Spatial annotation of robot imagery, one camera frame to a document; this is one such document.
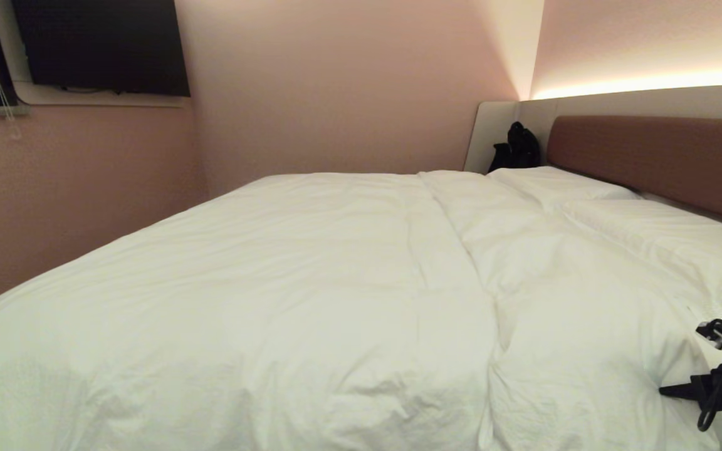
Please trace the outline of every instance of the flat screen tv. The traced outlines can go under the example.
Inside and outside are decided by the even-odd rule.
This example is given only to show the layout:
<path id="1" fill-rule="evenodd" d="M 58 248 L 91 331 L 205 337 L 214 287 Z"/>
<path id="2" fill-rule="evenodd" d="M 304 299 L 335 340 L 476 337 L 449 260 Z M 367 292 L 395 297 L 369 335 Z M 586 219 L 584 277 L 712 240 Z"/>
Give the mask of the flat screen tv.
<path id="1" fill-rule="evenodd" d="M 12 0 L 35 85 L 189 96 L 174 0 Z"/>

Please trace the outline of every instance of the wall-mounted tv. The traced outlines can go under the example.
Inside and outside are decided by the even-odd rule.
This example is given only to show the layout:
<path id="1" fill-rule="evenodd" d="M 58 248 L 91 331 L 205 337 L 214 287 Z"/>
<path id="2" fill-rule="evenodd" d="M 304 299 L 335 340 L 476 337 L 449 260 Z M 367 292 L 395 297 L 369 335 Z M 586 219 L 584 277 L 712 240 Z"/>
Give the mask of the wall-mounted tv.
<path id="1" fill-rule="evenodd" d="M 35 85 L 189 96 L 174 0 L 12 0 Z"/>

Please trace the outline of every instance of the pink wall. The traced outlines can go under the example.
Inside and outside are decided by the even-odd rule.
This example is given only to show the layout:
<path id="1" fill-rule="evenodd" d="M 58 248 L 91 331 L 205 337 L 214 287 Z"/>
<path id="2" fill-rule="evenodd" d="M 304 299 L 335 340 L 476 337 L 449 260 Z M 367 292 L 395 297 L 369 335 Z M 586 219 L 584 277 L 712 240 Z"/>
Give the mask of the pink wall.
<path id="1" fill-rule="evenodd" d="M 206 196 L 191 108 L 0 118 L 0 293 Z"/>
<path id="2" fill-rule="evenodd" d="M 285 172 L 461 169 L 516 100 L 472 0 L 178 0 L 212 195 Z"/>
<path id="3" fill-rule="evenodd" d="M 545 0 L 532 98 L 594 83 L 722 85 L 722 0 Z"/>

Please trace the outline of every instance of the headboard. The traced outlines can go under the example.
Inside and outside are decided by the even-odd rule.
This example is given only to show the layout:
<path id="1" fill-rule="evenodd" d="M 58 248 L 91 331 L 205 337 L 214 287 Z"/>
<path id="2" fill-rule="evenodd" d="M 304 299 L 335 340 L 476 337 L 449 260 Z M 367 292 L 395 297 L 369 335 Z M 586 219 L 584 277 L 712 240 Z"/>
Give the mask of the headboard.
<path id="1" fill-rule="evenodd" d="M 553 123 L 550 165 L 722 215 L 722 120 L 569 115 Z"/>

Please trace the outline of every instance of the brown upholstered headboard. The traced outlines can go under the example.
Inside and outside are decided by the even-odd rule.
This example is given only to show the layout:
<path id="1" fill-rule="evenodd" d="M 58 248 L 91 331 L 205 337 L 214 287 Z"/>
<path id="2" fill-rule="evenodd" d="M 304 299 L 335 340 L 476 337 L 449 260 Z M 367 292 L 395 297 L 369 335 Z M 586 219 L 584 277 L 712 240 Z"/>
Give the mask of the brown upholstered headboard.
<path id="1" fill-rule="evenodd" d="M 548 163 L 722 215 L 722 120 L 558 117 Z"/>

